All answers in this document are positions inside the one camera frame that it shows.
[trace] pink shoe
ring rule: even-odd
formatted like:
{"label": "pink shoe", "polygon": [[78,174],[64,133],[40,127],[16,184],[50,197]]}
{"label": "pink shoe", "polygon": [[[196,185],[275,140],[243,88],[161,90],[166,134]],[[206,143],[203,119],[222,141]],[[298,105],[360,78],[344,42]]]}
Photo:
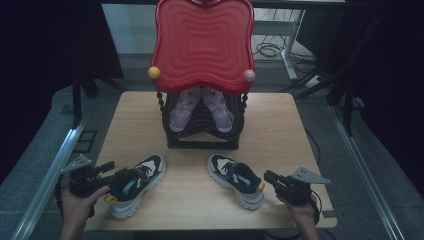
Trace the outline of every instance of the pink shoe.
{"label": "pink shoe", "polygon": [[222,133],[229,132],[233,128],[234,116],[227,109],[222,92],[209,87],[203,87],[202,98],[212,113],[216,128]]}
{"label": "pink shoe", "polygon": [[178,97],[177,106],[171,112],[169,127],[174,132],[181,132],[190,121],[193,109],[200,102],[200,87],[184,90]]}

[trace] metal rail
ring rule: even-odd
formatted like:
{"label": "metal rail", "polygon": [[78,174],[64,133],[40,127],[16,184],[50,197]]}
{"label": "metal rail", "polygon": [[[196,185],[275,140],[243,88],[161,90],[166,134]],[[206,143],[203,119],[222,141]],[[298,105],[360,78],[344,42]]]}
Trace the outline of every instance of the metal rail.
{"label": "metal rail", "polygon": [[374,181],[372,173],[368,169],[368,166],[365,163],[365,160],[361,152],[356,146],[354,139],[351,136],[349,136],[349,134],[346,132],[345,128],[343,127],[342,116],[331,105],[329,106],[329,111],[333,117],[334,122],[337,125],[339,133],[342,136],[346,147],[348,148],[349,153],[352,156],[353,162],[355,163],[358,169],[359,175],[361,176],[362,181],[364,182],[365,188],[367,189],[368,194],[370,195],[371,200],[378,214],[380,215],[381,221],[383,222],[383,225],[386,228],[386,231],[390,239],[392,240],[405,239],[401,229],[399,228],[396,217],[394,216],[392,210],[390,209],[390,206],[387,203],[386,199],[384,198],[383,194],[380,192],[377,186],[377,183]]}
{"label": "metal rail", "polygon": [[18,227],[16,228],[15,233],[11,239],[29,239],[31,236],[31,233],[34,230],[35,225],[37,224],[44,208],[46,207],[50,195],[52,194],[54,186],[59,177],[60,170],[66,165],[66,162],[69,159],[69,156],[71,155],[82,130],[84,129],[89,112],[91,110],[91,105],[92,103],[90,102],[89,106],[84,109],[81,123],[76,126],[76,128],[69,130],[68,135],[65,137],[62,146],[60,147],[55,159],[47,171],[46,176],[41,182],[40,187],[35,193],[34,198],[25,211],[25,214],[22,217],[21,222],[18,224]]}

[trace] sneaker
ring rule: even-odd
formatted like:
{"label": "sneaker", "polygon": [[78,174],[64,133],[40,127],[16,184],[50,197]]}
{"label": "sneaker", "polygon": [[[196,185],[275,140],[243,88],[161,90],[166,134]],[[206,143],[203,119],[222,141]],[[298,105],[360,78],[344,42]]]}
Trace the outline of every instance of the sneaker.
{"label": "sneaker", "polygon": [[180,93],[177,106],[171,111],[169,127],[172,131],[181,132],[187,126],[193,109],[200,102],[201,92],[200,87],[193,87]]}
{"label": "sneaker", "polygon": [[246,164],[214,154],[209,157],[208,170],[215,182],[233,189],[237,201],[245,208],[255,210],[264,203],[265,184]]}
{"label": "sneaker", "polygon": [[105,201],[111,204],[110,211],[116,218],[128,218],[140,207],[143,194],[157,186],[166,173],[166,162],[152,155],[130,171],[116,173],[117,180],[110,186]]}
{"label": "sneaker", "polygon": [[222,133],[229,132],[233,128],[234,116],[227,109],[222,92],[204,87],[202,89],[202,99],[211,111],[218,131]]}

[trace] yellow ball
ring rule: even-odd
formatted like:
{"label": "yellow ball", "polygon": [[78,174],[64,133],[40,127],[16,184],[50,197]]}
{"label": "yellow ball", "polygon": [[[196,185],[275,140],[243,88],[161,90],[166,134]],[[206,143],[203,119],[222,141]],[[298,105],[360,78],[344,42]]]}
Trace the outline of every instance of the yellow ball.
{"label": "yellow ball", "polygon": [[150,67],[147,73],[149,74],[149,77],[151,79],[158,79],[160,75],[160,70],[157,67]]}

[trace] white wall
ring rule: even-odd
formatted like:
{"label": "white wall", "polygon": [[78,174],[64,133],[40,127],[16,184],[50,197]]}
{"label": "white wall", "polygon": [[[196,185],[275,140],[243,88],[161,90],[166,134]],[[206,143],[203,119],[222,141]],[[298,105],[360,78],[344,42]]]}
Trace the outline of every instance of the white wall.
{"label": "white wall", "polygon": [[156,6],[102,4],[102,7],[118,54],[153,53]]}

